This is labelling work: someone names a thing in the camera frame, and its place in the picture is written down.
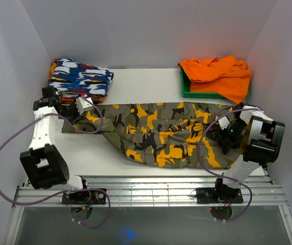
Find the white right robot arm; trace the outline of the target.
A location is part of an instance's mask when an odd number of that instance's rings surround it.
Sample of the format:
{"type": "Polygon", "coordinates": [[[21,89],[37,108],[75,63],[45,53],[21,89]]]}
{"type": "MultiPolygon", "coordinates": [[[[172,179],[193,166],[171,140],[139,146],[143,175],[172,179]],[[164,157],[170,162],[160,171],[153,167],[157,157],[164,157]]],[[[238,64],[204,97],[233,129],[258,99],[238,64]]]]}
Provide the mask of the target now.
{"type": "Polygon", "coordinates": [[[213,197],[219,203],[232,201],[241,195],[241,183],[256,169],[273,163],[279,156],[285,124],[266,116],[258,107],[236,105],[234,120],[227,116],[209,130],[208,136],[218,143],[223,154],[239,150],[233,166],[218,177],[213,197]]]}

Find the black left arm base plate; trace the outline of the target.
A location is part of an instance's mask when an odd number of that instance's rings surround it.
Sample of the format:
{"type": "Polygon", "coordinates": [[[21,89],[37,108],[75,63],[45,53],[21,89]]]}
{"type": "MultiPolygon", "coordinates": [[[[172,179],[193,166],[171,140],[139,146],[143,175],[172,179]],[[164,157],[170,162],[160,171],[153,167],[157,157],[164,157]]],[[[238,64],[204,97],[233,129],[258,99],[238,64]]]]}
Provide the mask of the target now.
{"type": "Polygon", "coordinates": [[[103,205],[106,203],[104,192],[107,190],[102,188],[99,190],[71,191],[65,192],[62,196],[61,204],[64,205],[87,205],[97,204],[103,205]]]}

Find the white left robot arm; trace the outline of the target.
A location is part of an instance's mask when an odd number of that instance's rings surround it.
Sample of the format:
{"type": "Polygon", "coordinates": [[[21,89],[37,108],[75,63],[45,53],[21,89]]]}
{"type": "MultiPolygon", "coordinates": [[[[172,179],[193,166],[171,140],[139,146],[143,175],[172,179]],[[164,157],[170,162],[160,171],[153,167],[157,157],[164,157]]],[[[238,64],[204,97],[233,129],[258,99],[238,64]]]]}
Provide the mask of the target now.
{"type": "Polygon", "coordinates": [[[91,192],[86,181],[70,174],[69,166],[55,146],[57,115],[65,113],[58,91],[54,87],[42,88],[42,98],[34,101],[33,112],[39,121],[34,125],[28,150],[20,153],[20,162],[32,186],[74,190],[73,198],[80,204],[87,203],[91,192]]]}

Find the aluminium rail frame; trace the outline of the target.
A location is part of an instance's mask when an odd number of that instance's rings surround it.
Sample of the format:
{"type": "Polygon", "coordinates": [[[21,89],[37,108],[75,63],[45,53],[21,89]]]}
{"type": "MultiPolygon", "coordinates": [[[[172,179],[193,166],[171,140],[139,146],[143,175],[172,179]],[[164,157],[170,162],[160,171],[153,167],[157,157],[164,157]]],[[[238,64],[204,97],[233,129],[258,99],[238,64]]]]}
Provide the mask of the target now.
{"type": "MultiPolygon", "coordinates": [[[[55,143],[69,162],[70,171],[82,175],[91,187],[108,190],[112,207],[194,206],[191,193],[199,187],[212,187],[221,170],[211,173],[195,168],[142,166],[108,153],[109,143],[100,136],[62,133],[58,121],[55,143]]],[[[292,217],[281,185],[273,184],[268,171],[255,169],[244,180],[244,205],[278,206],[292,244],[292,217]]]]}

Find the orange crumpled cloth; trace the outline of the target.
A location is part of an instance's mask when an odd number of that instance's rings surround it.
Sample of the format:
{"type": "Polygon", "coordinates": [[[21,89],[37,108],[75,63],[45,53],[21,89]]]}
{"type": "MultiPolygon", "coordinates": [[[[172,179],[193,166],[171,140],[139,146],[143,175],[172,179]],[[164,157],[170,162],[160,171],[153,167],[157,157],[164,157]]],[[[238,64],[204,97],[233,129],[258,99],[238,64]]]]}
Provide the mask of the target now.
{"type": "Polygon", "coordinates": [[[217,93],[238,104],[249,90],[252,71],[246,61],[234,56],[189,59],[178,63],[190,81],[191,93],[217,93]]]}

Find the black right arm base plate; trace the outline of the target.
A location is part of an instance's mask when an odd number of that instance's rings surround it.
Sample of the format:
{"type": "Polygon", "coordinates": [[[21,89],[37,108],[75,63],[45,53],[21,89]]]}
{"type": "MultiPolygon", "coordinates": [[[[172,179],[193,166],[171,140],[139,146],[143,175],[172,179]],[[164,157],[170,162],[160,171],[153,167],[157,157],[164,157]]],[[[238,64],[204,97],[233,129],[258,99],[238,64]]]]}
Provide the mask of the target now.
{"type": "Polygon", "coordinates": [[[229,188],[218,190],[214,187],[204,187],[196,189],[196,199],[198,204],[218,204],[229,203],[242,204],[244,202],[240,189],[229,188]]]}

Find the olive yellow camouflage trousers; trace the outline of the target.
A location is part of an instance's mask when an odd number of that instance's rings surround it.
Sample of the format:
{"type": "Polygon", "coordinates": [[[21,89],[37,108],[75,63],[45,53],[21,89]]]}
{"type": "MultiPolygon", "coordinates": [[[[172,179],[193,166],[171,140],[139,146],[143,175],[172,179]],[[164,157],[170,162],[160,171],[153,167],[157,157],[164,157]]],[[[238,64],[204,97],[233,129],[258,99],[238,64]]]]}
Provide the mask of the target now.
{"type": "Polygon", "coordinates": [[[222,105],[177,102],[99,105],[85,112],[72,128],[99,133],[124,157],[137,163],[164,168],[229,169],[240,155],[230,150],[224,155],[205,129],[222,105]]]}

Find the green plastic bin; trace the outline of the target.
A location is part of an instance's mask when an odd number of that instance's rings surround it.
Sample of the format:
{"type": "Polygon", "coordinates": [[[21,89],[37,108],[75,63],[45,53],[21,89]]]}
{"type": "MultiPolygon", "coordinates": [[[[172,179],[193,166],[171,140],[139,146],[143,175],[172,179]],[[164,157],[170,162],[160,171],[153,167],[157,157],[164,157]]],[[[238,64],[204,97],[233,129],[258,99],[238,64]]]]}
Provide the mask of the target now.
{"type": "Polygon", "coordinates": [[[251,71],[218,70],[211,67],[191,70],[181,68],[181,92],[189,99],[223,99],[234,103],[248,95],[251,71]]]}

